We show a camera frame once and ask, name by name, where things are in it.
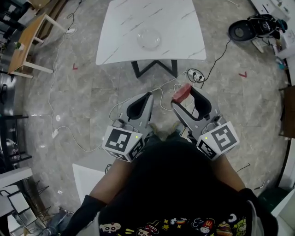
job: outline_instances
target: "person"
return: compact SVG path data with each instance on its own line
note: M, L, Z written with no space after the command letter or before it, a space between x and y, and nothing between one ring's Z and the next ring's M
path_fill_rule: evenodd
M210 161L180 137L153 134L132 162L116 159L62 236L272 236L276 219L226 156Z

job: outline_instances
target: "power strip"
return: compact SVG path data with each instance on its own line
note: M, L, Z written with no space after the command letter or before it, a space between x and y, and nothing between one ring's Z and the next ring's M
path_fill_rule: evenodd
M200 75L198 72L189 69L188 74L196 81L196 82L203 82L205 78Z

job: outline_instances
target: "black table leg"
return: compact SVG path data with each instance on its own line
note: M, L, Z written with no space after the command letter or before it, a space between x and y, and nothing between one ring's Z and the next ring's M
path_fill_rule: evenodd
M142 76L145 72L147 72L152 66L155 64L160 65L162 68L164 68L168 73L173 75L175 78L178 76L178 69L177 69L177 60L171 60L172 70L168 68L165 64L160 62L159 60L155 60L149 65L147 65L142 71L139 70L137 61L131 61L133 71L135 73L136 78L139 78Z

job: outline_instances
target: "desk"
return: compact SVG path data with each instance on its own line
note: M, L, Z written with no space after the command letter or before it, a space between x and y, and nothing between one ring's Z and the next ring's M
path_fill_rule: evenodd
M154 50L138 42L144 30L160 37ZM155 60L141 72L138 60ZM171 59L172 70L159 59ZM177 59L205 60L202 31L192 0L114 0L106 12L96 64L131 61L136 77L155 64L177 76Z
M13 56L12 56L12 59L11 59L10 65L9 65L8 74L23 76L23 77L27 77L27 78L33 78L32 75L28 75L28 74L24 74L24 73L20 73L20 72L16 71L18 68L20 68L22 66L28 66L28 67L32 67L37 70L47 72L47 73L53 73L53 70L51 70L51 69L48 69L48 68L45 68L45 67L42 67L39 65L35 65L31 62L26 61L30 47L33 43L33 40L43 43L43 40L37 38L36 34L45 19L48 20L53 25L59 27L64 33L67 31L65 28L63 28L60 24L58 24L56 21L54 21L48 15L42 14L41 16L39 16L35 21L33 21L23 31L22 35L20 36L18 42L20 42L24 45L24 49L23 50L19 50L19 49L14 50L14 53L13 53Z

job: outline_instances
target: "red object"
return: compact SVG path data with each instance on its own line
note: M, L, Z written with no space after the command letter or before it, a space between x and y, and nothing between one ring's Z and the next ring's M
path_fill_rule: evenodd
M75 63L73 65L73 70L78 70L78 67L75 67Z
M244 77L244 78L247 78L247 71L245 71L245 75L243 75L243 74L239 74L239 76L242 76L242 77Z
M184 99L189 96L190 90L192 86L189 83L186 83L183 87L181 87L173 96L172 100L181 103Z

